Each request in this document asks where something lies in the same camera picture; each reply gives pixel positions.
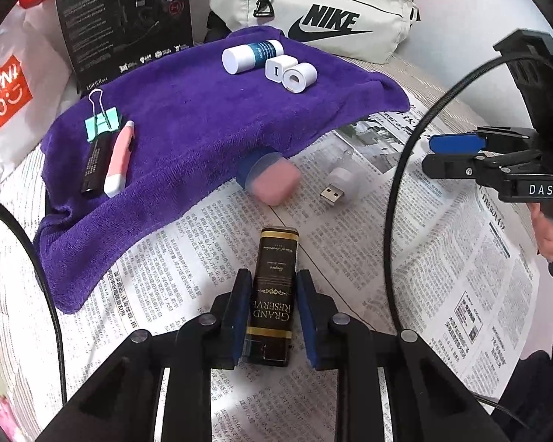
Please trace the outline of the person right hand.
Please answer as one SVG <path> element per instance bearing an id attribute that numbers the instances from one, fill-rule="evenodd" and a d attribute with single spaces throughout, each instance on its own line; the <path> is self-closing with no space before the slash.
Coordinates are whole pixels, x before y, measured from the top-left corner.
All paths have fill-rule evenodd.
<path id="1" fill-rule="evenodd" d="M 528 203 L 528 209 L 538 252 L 548 262 L 553 262 L 553 222 L 543 213 L 539 203 Z"/>

